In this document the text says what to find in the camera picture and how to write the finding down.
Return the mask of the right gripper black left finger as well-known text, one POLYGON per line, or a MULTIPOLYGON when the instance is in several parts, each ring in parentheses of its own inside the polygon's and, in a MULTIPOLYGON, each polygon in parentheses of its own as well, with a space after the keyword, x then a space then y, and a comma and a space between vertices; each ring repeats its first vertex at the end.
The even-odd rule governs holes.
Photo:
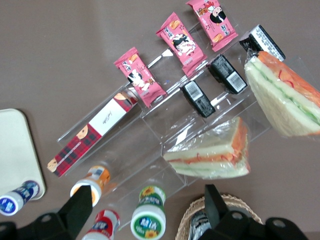
POLYGON ((81 186, 58 212, 39 216, 18 230, 20 240, 74 240, 93 210, 91 187, 81 186))

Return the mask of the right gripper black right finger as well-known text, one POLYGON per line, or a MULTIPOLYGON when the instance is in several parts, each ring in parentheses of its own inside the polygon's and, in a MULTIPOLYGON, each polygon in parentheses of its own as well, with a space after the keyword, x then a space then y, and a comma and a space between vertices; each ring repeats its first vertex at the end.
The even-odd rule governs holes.
POLYGON ((270 217, 265 224, 239 210, 229 210, 213 184, 204 187, 204 205, 211 228, 201 240, 306 240, 307 236, 292 221, 270 217))

